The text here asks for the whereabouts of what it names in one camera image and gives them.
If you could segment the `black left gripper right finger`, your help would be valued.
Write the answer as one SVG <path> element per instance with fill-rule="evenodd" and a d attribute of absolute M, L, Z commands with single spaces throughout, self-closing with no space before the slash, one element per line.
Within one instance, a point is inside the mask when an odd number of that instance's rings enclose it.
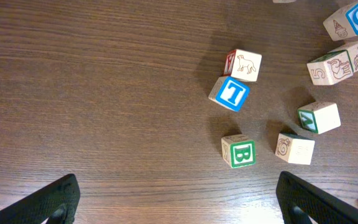
<path fill-rule="evenodd" d="M 285 224 L 358 224 L 357 208 L 290 172 L 280 173 L 276 196 Z"/>

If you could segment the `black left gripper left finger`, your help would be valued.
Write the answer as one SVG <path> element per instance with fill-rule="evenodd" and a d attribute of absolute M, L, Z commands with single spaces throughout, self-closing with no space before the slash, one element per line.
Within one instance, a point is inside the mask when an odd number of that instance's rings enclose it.
<path fill-rule="evenodd" d="M 67 223 L 75 221 L 80 188 L 75 174 L 67 174 L 0 210 L 0 223 Z"/>

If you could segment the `wooden block number 8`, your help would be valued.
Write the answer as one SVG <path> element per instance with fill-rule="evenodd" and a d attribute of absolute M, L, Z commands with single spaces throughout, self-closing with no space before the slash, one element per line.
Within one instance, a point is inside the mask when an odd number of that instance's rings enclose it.
<path fill-rule="evenodd" d="M 291 164 L 310 165 L 315 141 L 297 134 L 280 133 L 275 155 Z"/>

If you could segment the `wooden block number 5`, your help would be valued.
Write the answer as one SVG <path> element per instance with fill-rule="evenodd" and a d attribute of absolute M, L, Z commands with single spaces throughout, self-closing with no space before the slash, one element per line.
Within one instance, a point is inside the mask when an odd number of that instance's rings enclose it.
<path fill-rule="evenodd" d="M 347 50 L 327 53 L 306 64 L 313 85 L 335 85 L 354 74 Z"/>

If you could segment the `wooden block green letter N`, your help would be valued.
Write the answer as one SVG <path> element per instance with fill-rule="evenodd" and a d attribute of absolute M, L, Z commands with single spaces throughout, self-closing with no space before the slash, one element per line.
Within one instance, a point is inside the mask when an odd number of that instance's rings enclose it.
<path fill-rule="evenodd" d="M 314 102 L 297 109 L 300 126 L 312 133 L 323 134 L 341 125 L 336 103 Z"/>

